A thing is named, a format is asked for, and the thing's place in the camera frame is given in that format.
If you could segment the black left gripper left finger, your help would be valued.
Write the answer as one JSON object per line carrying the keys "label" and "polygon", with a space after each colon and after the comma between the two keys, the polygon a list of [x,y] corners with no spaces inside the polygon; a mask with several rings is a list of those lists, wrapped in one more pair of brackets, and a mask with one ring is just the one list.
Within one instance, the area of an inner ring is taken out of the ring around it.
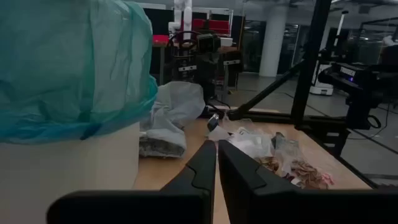
{"label": "black left gripper left finger", "polygon": [[183,169],[159,190],[84,190],[49,206],[47,223],[211,223],[216,146],[205,141]]}

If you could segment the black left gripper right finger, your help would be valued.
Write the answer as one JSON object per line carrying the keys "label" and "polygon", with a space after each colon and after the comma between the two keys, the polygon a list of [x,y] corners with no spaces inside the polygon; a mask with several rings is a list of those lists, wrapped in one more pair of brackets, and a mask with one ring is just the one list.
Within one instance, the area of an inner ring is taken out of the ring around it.
{"label": "black left gripper right finger", "polygon": [[397,223],[395,190],[301,189],[225,140],[218,163],[231,223]]}

